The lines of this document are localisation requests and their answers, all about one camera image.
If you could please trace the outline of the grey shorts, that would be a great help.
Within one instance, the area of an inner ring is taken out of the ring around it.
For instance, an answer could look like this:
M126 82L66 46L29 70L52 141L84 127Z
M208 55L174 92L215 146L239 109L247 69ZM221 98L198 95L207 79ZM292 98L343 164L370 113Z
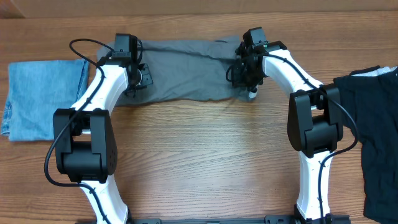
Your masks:
M170 100L217 101L236 98L252 101L256 94L234 88L226 71L240 44L233 35L219 40L144 40L142 62L149 66L153 84L135 94L121 95L116 106Z

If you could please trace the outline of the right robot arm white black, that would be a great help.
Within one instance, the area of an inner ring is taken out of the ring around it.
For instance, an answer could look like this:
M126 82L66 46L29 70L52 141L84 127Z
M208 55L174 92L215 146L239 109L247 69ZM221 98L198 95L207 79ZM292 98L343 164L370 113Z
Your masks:
M241 42L237 61L226 72L234 87L245 87L249 99L265 78L273 79L289 97L287 135L299 154L300 189L293 223L348 223L331 214L328 204L330 166L343 138L340 93L312 78L282 42Z

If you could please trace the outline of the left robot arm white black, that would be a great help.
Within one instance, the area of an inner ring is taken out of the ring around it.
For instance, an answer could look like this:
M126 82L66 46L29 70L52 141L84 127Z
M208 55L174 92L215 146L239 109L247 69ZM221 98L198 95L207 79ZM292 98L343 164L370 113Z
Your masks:
M99 64L84 95L71 108L54 112L57 169L84 191L97 223L132 223L114 178L118 151L110 116L125 91L153 81L145 63L103 57Z

